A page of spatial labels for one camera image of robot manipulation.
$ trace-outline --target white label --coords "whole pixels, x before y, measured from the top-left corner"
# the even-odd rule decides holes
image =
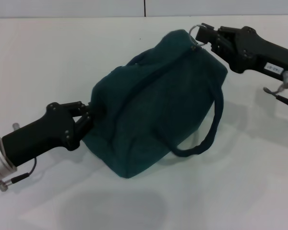
[[[269,70],[273,73],[277,73],[277,74],[282,74],[282,72],[284,71],[283,68],[276,66],[276,65],[273,65],[269,62],[265,65],[264,69]]]

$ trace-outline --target teal fabric bag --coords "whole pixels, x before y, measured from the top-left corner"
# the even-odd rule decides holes
[[[226,74],[225,66],[195,46],[186,31],[173,31],[93,88],[94,127],[83,141],[124,178],[141,173],[170,151],[179,157],[201,154],[215,139]],[[204,141],[193,149],[178,149],[213,102],[215,116]]]

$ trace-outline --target white wall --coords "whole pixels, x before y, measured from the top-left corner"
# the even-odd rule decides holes
[[[0,0],[0,18],[140,17],[143,0]]]
[[[288,14],[288,0],[146,0],[147,16]]]

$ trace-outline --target screw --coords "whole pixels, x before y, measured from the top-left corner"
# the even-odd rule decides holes
[[[18,123],[14,123],[14,124],[12,125],[12,127],[13,127],[14,131],[20,129],[20,125],[19,125]]]

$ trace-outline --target robotic arm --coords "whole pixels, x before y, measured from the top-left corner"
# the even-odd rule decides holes
[[[288,89],[288,49],[263,40],[247,26],[242,29],[221,27],[215,31],[203,23],[199,25],[196,40],[211,43],[211,50],[236,73],[252,69],[282,81],[276,92],[264,90],[288,105],[288,99],[278,95]],[[77,122],[73,119],[76,116],[81,116]],[[55,147],[65,147],[69,151],[77,149],[92,127],[93,115],[81,102],[49,104],[41,119],[0,138],[0,190],[6,191],[9,185],[30,176],[40,154]],[[3,181],[16,172],[19,165],[32,159],[35,159],[35,166],[30,173]]]
[[[75,122],[73,118],[77,116],[81,118]],[[89,107],[81,102],[51,103],[42,118],[0,138],[0,190],[5,192],[9,185],[30,176],[40,154],[55,147],[65,147],[69,151],[77,149],[92,126]],[[19,165],[32,159],[35,159],[35,166],[30,173],[3,181],[16,172]]]
[[[196,40],[211,43],[211,51],[225,60],[232,71],[243,73],[252,69],[282,81],[277,91],[266,87],[264,91],[288,105],[288,98],[278,95],[288,89],[288,49],[262,39],[248,26],[242,29],[221,26],[217,31],[205,23],[198,26]]]

